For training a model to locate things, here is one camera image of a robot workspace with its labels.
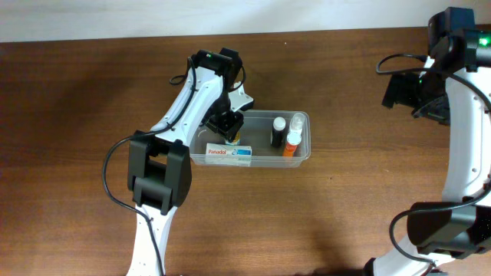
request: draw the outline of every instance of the bottle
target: bottle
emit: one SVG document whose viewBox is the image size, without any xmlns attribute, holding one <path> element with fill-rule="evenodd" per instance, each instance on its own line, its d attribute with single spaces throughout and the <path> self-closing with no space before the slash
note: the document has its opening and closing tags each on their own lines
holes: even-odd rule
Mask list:
<svg viewBox="0 0 491 276">
<path fill-rule="evenodd" d="M 290 120 L 290 130 L 288 132 L 302 134 L 302 127 L 304 126 L 305 120 L 305 115 L 302 113 L 296 113 L 293 115 L 292 119 Z"/>
<path fill-rule="evenodd" d="M 283 150 L 283 157 L 293 157 L 293 154 L 297 150 L 297 146 L 302 141 L 302 135 L 300 133 L 296 133 L 290 131 L 286 136 L 286 145 L 285 150 Z"/>
<path fill-rule="evenodd" d="M 283 117 L 276 117 L 273 121 L 271 130 L 271 146 L 279 148 L 283 143 L 283 133 L 285 132 L 286 121 Z"/>
</svg>

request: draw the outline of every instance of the white wall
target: white wall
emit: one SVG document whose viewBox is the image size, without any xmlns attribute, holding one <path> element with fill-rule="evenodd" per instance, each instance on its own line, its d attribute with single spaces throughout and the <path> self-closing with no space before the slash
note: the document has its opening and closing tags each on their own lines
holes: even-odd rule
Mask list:
<svg viewBox="0 0 491 276">
<path fill-rule="evenodd" d="M 426 26 L 491 0 L 0 0 L 0 42 Z"/>
</svg>

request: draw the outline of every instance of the orange bottle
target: orange bottle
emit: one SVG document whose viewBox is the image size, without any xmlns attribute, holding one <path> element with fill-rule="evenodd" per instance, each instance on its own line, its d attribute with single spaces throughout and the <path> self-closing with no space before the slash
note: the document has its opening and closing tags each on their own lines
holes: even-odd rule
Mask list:
<svg viewBox="0 0 491 276">
<path fill-rule="evenodd" d="M 297 146 L 302 141 L 302 135 L 296 132 L 290 132 L 286 137 L 285 150 L 283 150 L 283 157 L 293 157 L 293 154 L 297 150 Z"/>
</svg>

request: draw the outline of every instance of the wood grain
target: wood grain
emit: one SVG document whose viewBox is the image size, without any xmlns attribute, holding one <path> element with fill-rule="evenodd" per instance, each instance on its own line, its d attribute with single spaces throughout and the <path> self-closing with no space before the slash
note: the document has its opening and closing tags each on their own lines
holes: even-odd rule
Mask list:
<svg viewBox="0 0 491 276">
<path fill-rule="evenodd" d="M 385 55 L 426 45 L 424 28 L 0 44 L 0 274 L 126 273 L 136 218 L 105 196 L 104 155 L 162 117 L 188 55 L 221 47 L 240 52 L 255 109 L 309 114 L 312 154 L 297 169 L 193 165 L 169 275 L 362 267 L 391 248 L 398 212 L 443 188 L 450 129 L 383 108 L 389 77 L 374 73 Z M 124 147 L 108 181 L 130 201 L 126 173 Z M 488 260 L 444 269 L 485 275 Z"/>
</svg>

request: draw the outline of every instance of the green led light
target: green led light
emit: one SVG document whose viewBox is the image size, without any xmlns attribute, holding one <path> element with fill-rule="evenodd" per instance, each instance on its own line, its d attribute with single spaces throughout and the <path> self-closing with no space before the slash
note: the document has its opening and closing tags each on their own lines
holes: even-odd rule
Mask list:
<svg viewBox="0 0 491 276">
<path fill-rule="evenodd" d="M 479 39 L 479 44 L 482 46 L 487 46 L 491 42 L 491 39 L 489 38 L 480 38 Z"/>
</svg>

